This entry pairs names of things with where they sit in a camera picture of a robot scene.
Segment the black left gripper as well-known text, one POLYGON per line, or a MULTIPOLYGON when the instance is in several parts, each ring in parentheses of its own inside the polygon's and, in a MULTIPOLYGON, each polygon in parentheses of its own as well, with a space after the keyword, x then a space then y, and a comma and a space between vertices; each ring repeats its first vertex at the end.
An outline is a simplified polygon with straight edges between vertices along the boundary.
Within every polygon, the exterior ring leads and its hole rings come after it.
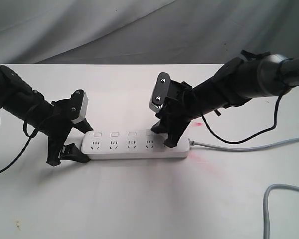
POLYGON ((62 160, 82 164, 90 161, 90 158, 82 153, 74 143, 64 144, 72 129, 77 129, 81 133, 93 130, 86 119, 77 124, 72 122, 71 102, 71 97, 53 101, 52 114, 40 128, 40 131, 48 136, 47 164, 51 166, 60 165, 62 160))

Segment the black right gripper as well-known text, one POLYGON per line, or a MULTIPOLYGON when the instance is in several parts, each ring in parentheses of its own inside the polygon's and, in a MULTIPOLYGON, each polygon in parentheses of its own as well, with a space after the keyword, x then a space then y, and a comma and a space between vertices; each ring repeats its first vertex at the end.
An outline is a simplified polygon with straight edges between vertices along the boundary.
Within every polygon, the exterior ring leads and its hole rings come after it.
POLYGON ((155 134, 167 134, 164 145, 168 148, 177 147, 189 123, 201 116, 192 90, 193 87, 186 82, 171 80, 163 107, 155 113, 159 122, 150 130, 155 134))

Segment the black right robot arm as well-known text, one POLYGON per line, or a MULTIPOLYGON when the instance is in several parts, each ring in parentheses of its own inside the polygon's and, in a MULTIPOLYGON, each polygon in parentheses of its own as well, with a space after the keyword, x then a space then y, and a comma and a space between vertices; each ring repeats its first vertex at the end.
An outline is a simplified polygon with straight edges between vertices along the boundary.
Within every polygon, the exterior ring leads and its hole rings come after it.
POLYGON ((159 73, 149 107, 159 119, 151 127, 155 134, 166 134, 165 146, 174 148, 190 122, 220 108, 240 107, 253 98, 277 97, 273 125, 241 141, 227 141, 218 136, 204 121, 208 131, 219 141, 237 145, 245 143, 277 127, 278 108, 283 95, 299 87, 299 58, 264 52, 241 51, 225 63, 209 79, 193 87, 177 82, 166 72, 159 73))

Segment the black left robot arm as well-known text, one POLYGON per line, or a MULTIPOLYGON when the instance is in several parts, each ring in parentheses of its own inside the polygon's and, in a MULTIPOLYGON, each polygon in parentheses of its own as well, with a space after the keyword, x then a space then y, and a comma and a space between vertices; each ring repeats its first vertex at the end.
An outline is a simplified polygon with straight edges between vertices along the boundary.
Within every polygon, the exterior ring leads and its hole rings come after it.
POLYGON ((0 65, 0 109, 23 121, 26 136, 33 138, 41 132, 48 137, 47 164, 51 166, 58 166, 62 160, 89 162, 75 144, 64 144, 73 128, 82 133, 92 131, 85 118, 87 105, 88 97, 82 89, 67 99, 49 103, 14 70, 0 65))

